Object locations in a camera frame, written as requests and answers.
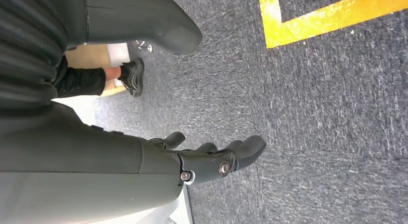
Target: screw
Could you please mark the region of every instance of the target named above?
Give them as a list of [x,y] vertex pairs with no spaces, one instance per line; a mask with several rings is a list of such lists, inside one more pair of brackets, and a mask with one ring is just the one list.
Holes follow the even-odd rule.
[[191,179],[191,173],[189,173],[189,172],[182,172],[180,178],[181,178],[183,181],[188,181],[188,180]]
[[139,49],[147,50],[149,53],[152,53],[153,47],[149,44],[149,46],[139,46]]
[[230,171],[230,164],[228,164],[228,162],[223,161],[220,165],[219,165],[219,174],[221,174],[221,176],[227,176],[227,174]]

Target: black sneaker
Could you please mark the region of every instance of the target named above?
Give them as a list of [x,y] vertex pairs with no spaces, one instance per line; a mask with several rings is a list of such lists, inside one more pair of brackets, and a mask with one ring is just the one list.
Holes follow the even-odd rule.
[[130,63],[123,63],[120,68],[122,69],[122,76],[118,80],[122,81],[133,97],[140,96],[143,92],[143,61],[137,59]]

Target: yellow floor tape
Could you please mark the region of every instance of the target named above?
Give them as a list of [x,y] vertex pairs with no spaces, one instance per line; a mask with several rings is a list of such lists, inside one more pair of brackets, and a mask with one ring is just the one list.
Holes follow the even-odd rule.
[[259,0],[268,48],[408,9],[408,0],[341,0],[282,23],[279,0]]

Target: prosthetic hand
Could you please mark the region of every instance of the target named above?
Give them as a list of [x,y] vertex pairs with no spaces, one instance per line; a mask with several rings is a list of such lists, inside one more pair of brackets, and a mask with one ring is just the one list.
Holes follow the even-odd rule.
[[[151,139],[159,149],[171,150],[178,147],[185,137],[174,132],[165,139]],[[185,184],[201,183],[223,178],[231,172],[250,166],[266,147],[260,136],[251,136],[245,141],[231,142],[219,150],[213,143],[205,143],[197,150],[168,151],[180,158],[180,178]]]

